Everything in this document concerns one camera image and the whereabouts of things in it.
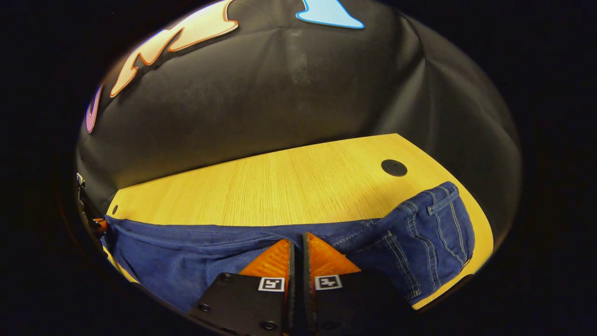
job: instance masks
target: wood grain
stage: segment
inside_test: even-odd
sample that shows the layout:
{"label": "wood grain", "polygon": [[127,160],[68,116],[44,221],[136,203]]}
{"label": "wood grain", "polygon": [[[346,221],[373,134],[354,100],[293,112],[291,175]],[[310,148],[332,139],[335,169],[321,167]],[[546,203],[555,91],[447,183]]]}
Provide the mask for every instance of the wood grain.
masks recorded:
{"label": "wood grain", "polygon": [[[403,163],[403,177],[381,162]],[[451,181],[475,230],[473,258],[420,308],[473,274],[493,251],[479,204],[445,168],[398,134],[354,138],[272,152],[156,179],[116,193],[108,215],[156,225],[268,226],[386,216],[402,201]]]}

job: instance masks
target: orange object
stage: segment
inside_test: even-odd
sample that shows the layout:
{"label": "orange object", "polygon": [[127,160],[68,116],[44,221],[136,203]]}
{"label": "orange object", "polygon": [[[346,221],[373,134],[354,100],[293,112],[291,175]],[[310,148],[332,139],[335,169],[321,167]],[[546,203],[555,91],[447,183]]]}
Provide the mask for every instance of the orange object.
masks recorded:
{"label": "orange object", "polygon": [[338,252],[319,237],[307,232],[309,241],[309,270],[311,276],[311,293],[314,294],[316,276],[331,276],[360,272],[345,255]]}
{"label": "orange object", "polygon": [[285,293],[288,292],[288,272],[290,270],[290,242],[282,239],[251,261],[241,275],[259,277],[283,277],[286,279]]}
{"label": "orange object", "polygon": [[96,218],[94,220],[101,225],[101,227],[99,229],[99,232],[100,233],[106,232],[106,230],[108,229],[108,223],[107,223],[107,221],[105,219],[102,219],[102,218]]}

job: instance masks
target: jeans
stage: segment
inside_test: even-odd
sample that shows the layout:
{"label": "jeans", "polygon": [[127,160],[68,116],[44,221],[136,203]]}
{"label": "jeans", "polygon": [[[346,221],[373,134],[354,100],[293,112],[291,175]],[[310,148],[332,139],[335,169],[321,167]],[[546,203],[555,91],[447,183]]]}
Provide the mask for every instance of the jeans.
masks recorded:
{"label": "jeans", "polygon": [[152,225],[105,217],[102,243],[145,288],[187,312],[222,272],[239,273],[280,239],[300,253],[311,232],[361,270],[385,274],[410,303],[428,297],[470,260],[475,236],[458,188],[445,182],[384,218],[270,227]]}

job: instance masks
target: purple shape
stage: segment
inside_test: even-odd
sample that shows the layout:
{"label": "purple shape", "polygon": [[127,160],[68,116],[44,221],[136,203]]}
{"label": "purple shape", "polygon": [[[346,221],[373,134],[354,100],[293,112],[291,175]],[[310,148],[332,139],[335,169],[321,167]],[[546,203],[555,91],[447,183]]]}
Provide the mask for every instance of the purple shape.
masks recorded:
{"label": "purple shape", "polygon": [[93,130],[93,126],[95,126],[95,124],[96,124],[97,108],[100,104],[101,88],[102,87],[100,86],[100,88],[97,89],[96,97],[89,104],[89,107],[87,108],[87,113],[85,114],[85,123],[87,125],[87,133],[91,133],[91,131]]}

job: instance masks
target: orange letter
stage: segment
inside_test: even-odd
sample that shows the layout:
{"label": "orange letter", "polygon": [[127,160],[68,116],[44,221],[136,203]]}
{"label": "orange letter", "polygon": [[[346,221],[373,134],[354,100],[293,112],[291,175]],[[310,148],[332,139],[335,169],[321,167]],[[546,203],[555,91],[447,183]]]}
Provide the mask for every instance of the orange letter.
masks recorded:
{"label": "orange letter", "polygon": [[145,43],[137,47],[130,56],[128,56],[116,84],[110,91],[110,97],[115,97],[128,83],[133,80],[137,74],[135,61],[137,57],[145,65],[153,64],[162,54],[168,42],[180,32],[179,37],[172,42],[168,51],[179,51],[193,44],[203,42],[216,36],[224,35],[235,30],[238,22],[228,20],[228,5],[234,0],[224,0],[213,5],[202,8],[182,20],[170,30],[162,30]]}

